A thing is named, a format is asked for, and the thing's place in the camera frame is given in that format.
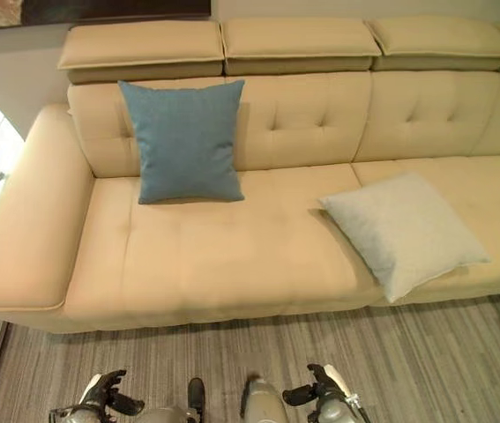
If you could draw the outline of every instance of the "white pillow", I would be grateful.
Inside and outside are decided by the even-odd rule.
[[[424,282],[490,257],[447,202],[407,173],[319,200],[394,302]]]

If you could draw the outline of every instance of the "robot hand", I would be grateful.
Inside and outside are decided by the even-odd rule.
[[[359,421],[356,414],[359,414],[365,423],[369,423],[369,417],[359,403],[359,396],[351,392],[332,365],[309,364],[308,369],[316,382],[285,390],[283,399],[287,404],[298,406],[317,399],[317,409],[309,415],[309,422],[356,422]]]
[[[87,385],[79,404],[49,412],[50,423],[114,423],[107,414],[107,407],[135,416],[144,409],[144,402],[137,401],[118,392],[126,370],[116,370],[105,375],[96,375]]]

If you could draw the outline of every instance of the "sofa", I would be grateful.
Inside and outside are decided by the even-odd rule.
[[[76,26],[59,68],[68,102],[37,116],[0,196],[0,319],[69,333],[500,294],[500,25]],[[119,79],[244,79],[234,164],[245,200],[138,204]],[[492,261],[390,304],[318,199],[405,170],[439,191]]]

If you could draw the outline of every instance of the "teal object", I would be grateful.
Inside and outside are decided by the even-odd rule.
[[[232,157],[243,81],[179,90],[118,85],[140,150],[140,204],[243,200]]]

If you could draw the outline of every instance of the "sofa armrest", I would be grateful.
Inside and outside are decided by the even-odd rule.
[[[0,196],[0,311],[65,299],[94,181],[67,109],[40,112]]]

